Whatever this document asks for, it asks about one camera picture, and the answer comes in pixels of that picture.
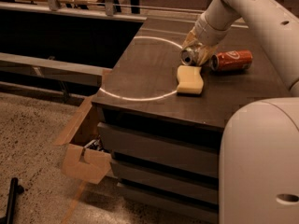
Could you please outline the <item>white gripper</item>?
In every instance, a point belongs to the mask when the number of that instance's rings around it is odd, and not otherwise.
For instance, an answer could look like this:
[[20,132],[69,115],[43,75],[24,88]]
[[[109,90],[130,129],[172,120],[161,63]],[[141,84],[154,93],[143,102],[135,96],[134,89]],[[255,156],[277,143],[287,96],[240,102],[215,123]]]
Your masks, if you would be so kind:
[[194,29],[191,29],[182,43],[182,48],[198,47],[197,65],[202,66],[216,52],[217,45],[226,37],[228,30],[213,28],[202,13],[195,22]]

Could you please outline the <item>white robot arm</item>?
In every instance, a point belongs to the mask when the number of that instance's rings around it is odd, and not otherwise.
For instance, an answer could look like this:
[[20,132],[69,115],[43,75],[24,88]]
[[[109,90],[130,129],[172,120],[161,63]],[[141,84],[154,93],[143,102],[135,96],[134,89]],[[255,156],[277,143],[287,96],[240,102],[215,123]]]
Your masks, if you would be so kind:
[[269,64],[252,74],[257,98],[227,122],[219,160],[219,224],[299,224],[299,21],[275,0],[213,0],[186,42],[211,55],[243,19]]

